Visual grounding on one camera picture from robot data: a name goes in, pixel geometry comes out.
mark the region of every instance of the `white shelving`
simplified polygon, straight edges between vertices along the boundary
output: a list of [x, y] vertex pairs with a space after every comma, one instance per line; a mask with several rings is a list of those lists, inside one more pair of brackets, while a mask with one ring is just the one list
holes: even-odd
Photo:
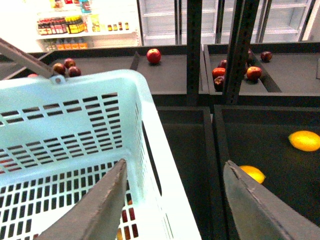
[[98, 32], [80, 32], [75, 34], [52, 34], [52, 35], [39, 35], [37, 40], [43, 39], [64, 39], [64, 38], [79, 38], [79, 37], [93, 37], [93, 36], [117, 36], [123, 34], [132, 34], [136, 31], [135, 28], [129, 30], [118, 30], [118, 31], [98, 31]]

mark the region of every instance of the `produce bin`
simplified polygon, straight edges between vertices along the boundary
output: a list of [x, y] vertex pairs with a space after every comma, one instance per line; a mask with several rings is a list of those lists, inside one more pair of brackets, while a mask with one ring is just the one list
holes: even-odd
[[[221, 94], [219, 92], [216, 92], [215, 90], [212, 70], [218, 67], [221, 60], [227, 59], [227, 47], [223, 47], [221, 45], [219, 48], [219, 51], [215, 51], [215, 50], [217, 50], [217, 46], [214, 46], [214, 45], [203, 46], [206, 74], [208, 79], [208, 87], [209, 87], [209, 93], [211, 95]], [[262, 76], [260, 77], [260, 79], [258, 79], [257, 83], [253, 83], [252, 81], [247, 80], [245, 76], [243, 76], [243, 80], [240, 86], [240, 94], [250, 95], [251, 93], [265, 94], [268, 92], [281, 92], [279, 90], [277, 91], [276, 89], [277, 87], [273, 79], [271, 79], [268, 74], [265, 74], [265, 72], [262, 72]]]
[[[288, 140], [299, 130], [320, 135], [319, 119], [318, 108], [214, 106], [221, 171], [228, 160], [260, 169], [268, 190], [320, 227], [320, 151], [298, 150]], [[238, 239], [228, 207], [227, 219], [230, 239]]]
[[[187, 46], [154, 46], [161, 52], [161, 62], [149, 64], [146, 54], [151, 47], [97, 48], [81, 50], [53, 51], [41, 61], [53, 66], [64, 63], [66, 58], [75, 60], [82, 75], [105, 71], [132, 69], [140, 72], [147, 80], [151, 93], [186, 94], [187, 93]], [[208, 80], [203, 54], [200, 53], [199, 93], [208, 94]], [[11, 79], [24, 78], [31, 71], [17, 71]]]
[[226, 240], [218, 162], [208, 107], [157, 107], [202, 240]]
[[123, 239], [201, 239], [141, 74], [13, 79], [0, 97], [0, 239], [36, 237], [121, 158]]

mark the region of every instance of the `fruit display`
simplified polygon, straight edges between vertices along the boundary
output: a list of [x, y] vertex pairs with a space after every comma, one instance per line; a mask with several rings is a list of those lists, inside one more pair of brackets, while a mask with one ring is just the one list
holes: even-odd
[[249, 81], [252, 81], [254, 83], [258, 82], [258, 79], [262, 75], [262, 69], [257, 66], [251, 66], [248, 68], [246, 71], [246, 77], [248, 78]]
[[240, 168], [260, 184], [262, 184], [266, 179], [266, 176], [254, 166], [242, 165]]
[[212, 70], [212, 78], [216, 79], [219, 76], [224, 76], [226, 74], [226, 69], [223, 67], [216, 67]]
[[272, 59], [272, 53], [270, 51], [264, 51], [260, 54], [260, 57], [264, 63], [269, 63]]
[[64, 60], [64, 64], [57, 62], [52, 66], [52, 69], [61, 75], [66, 75], [66, 69], [69, 77], [81, 76], [81, 70], [76, 66], [75, 60], [67, 58]]
[[158, 64], [161, 59], [161, 53], [158, 49], [152, 48], [146, 53], [146, 58], [151, 64]]
[[222, 92], [224, 89], [225, 76], [218, 76], [213, 80], [214, 89], [217, 92]]
[[296, 131], [288, 137], [292, 146], [305, 152], [313, 152], [320, 149], [320, 136], [312, 131]]

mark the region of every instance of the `store shelf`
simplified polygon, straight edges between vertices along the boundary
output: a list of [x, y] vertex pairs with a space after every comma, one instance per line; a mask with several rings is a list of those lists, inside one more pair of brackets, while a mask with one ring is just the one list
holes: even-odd
[[80, 32], [75, 34], [53, 34], [53, 35], [39, 35], [36, 39], [43, 40], [43, 39], [64, 39], [64, 38], [79, 38], [79, 37], [93, 37], [93, 36], [116, 36], [116, 35], [123, 35], [123, 34], [132, 34], [136, 30], [118, 30], [118, 31], [98, 31], [98, 32]]
[[[270, 9], [291, 9], [291, 8], [305, 8], [307, 7], [307, 3], [289, 3], [289, 4], [272, 4]], [[233, 12], [233, 7], [226, 7], [224, 9], [225, 12]]]
[[173, 16], [173, 15], [175, 15], [174, 11], [161, 11], [161, 12], [144, 13], [142, 16], [149, 18], [149, 17], [162, 17], [162, 16]]

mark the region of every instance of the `basket handle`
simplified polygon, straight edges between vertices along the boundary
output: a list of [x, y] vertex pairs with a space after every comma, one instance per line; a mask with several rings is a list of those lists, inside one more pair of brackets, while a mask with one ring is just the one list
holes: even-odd
[[162, 191], [161, 203], [164, 205], [173, 237], [201, 239], [157, 109], [154, 103], [145, 103], [142, 109], [143, 125]]
[[64, 80], [61, 79], [63, 76], [59, 75], [47, 64], [30, 55], [29, 53], [26, 53], [15, 47], [2, 38], [0, 38], [0, 53], [5, 55], [7, 58], [14, 60], [16, 63], [31, 69], [40, 76], [43, 76], [47, 79], [57, 76], [57, 79], [60, 79], [60, 81], [57, 81], [57, 83], [60, 83], [61, 81], [64, 82]]

